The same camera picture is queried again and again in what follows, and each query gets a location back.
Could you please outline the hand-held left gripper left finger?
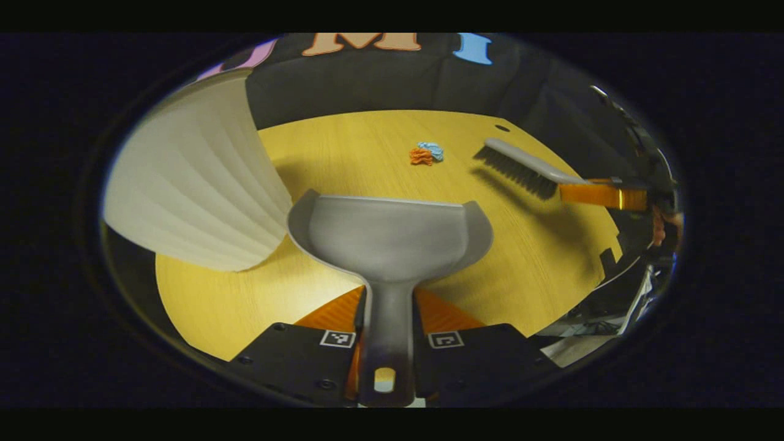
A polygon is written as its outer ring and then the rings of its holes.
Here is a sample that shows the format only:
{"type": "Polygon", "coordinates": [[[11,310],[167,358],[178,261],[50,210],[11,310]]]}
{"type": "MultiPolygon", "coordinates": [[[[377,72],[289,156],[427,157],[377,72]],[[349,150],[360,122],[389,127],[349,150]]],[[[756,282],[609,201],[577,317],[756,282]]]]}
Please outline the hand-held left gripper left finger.
{"type": "Polygon", "coordinates": [[[273,323],[230,360],[255,387],[314,407],[355,407],[365,287],[353,288],[294,324],[273,323]]]}

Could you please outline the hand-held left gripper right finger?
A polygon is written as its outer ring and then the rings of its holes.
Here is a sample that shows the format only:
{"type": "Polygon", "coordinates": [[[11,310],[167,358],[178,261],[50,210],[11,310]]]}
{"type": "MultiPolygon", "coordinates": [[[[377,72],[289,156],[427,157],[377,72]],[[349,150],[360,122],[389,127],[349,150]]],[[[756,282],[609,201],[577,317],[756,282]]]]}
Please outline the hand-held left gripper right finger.
{"type": "Polygon", "coordinates": [[[429,407],[500,407],[560,376],[512,324],[482,323],[423,288],[414,299],[415,395],[429,407]]]}

